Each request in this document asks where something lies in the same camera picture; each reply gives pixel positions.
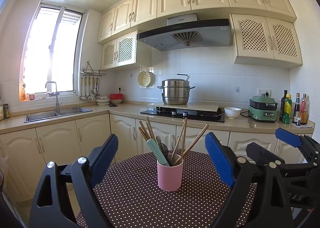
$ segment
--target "utensil holder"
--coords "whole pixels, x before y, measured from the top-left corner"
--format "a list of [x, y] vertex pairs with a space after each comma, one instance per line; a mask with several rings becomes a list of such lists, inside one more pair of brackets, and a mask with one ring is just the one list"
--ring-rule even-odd
[[[175, 162], [179, 158], [179, 155], [174, 155], [171, 162]], [[158, 186], [164, 191], [176, 191], [181, 187], [182, 174], [183, 174], [183, 160], [176, 166], [164, 166], [157, 161], [158, 168]]]

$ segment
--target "table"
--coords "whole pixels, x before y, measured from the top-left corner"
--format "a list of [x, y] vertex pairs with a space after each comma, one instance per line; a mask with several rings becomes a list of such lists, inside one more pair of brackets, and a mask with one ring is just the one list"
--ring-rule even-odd
[[[208, 154], [190, 151], [177, 191], [158, 187], [156, 158], [147, 153], [112, 165], [94, 192], [116, 228], [205, 228], [214, 221], [230, 188], [221, 182]], [[245, 223], [254, 192], [252, 184], [237, 226]], [[81, 211], [76, 220], [88, 227]]]

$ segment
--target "black glass cooktop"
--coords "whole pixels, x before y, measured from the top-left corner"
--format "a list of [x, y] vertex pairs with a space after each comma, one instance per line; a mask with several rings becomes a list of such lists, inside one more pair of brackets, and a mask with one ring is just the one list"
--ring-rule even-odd
[[220, 108], [217, 112], [214, 112], [156, 107], [155, 109], [142, 111], [140, 113], [178, 119], [187, 117], [189, 120], [224, 122], [224, 113], [221, 112]]

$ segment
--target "white board on stove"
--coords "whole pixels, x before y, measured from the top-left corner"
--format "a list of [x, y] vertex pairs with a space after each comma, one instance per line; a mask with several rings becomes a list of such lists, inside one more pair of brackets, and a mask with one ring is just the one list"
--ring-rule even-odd
[[189, 102], [186, 105], [167, 105], [163, 102], [154, 102], [148, 104], [148, 106], [165, 107], [173, 109], [187, 109], [187, 110], [202, 110], [202, 111], [218, 111], [219, 105], [213, 102]]

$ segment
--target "electrical outlet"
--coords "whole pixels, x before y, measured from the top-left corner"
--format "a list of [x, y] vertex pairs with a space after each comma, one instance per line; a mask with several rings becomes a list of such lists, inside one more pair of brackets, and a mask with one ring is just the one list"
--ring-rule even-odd
[[268, 97], [271, 97], [271, 90], [269, 89], [258, 89], [258, 96], [261, 96], [262, 94], [268, 93]]

